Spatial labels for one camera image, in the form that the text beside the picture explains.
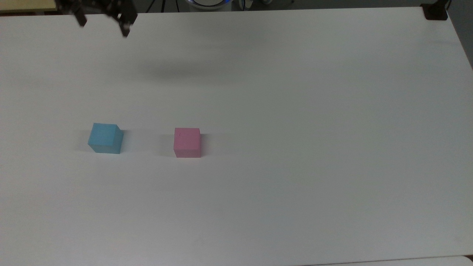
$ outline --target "black cable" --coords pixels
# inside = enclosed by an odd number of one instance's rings
[[[149,7],[148,7],[148,9],[146,10],[145,13],[148,13],[148,11],[151,9],[151,7],[152,7],[153,4],[154,4],[154,1],[156,1],[156,0],[151,1],[151,4],[149,5]]]
[[[164,6],[166,6],[166,0],[163,0],[163,4],[161,5],[161,13],[164,13]]]

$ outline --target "background floor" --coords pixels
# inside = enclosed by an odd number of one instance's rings
[[[133,0],[139,13],[161,12],[163,0]],[[164,12],[177,12],[176,4],[181,12],[189,12],[185,0],[164,0]],[[386,8],[386,7],[418,7],[422,3],[433,3],[435,0],[273,0],[268,6],[254,0],[250,12],[254,10],[283,9],[345,9],[345,8]],[[239,11],[233,3],[232,10]],[[470,65],[473,66],[473,0],[453,0],[448,10],[458,37],[462,42]]]

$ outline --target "pink cube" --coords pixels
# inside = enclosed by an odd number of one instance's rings
[[[198,128],[175,128],[174,153],[178,158],[200,158],[201,131]]]

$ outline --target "table surface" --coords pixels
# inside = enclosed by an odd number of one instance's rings
[[[30,12],[56,10],[54,0],[1,0],[0,13],[2,12]]]
[[[421,8],[0,18],[2,265],[473,252],[473,71]],[[120,155],[87,146],[93,123]],[[203,157],[177,159],[175,127]]]
[[[344,266],[473,266],[466,257],[436,257],[348,263]]]

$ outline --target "foam block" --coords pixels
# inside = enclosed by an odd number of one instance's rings
[[[94,123],[88,144],[97,153],[120,154],[123,131],[115,124]]]
[[[174,153],[178,158],[200,158],[201,131],[198,128],[175,128]]]

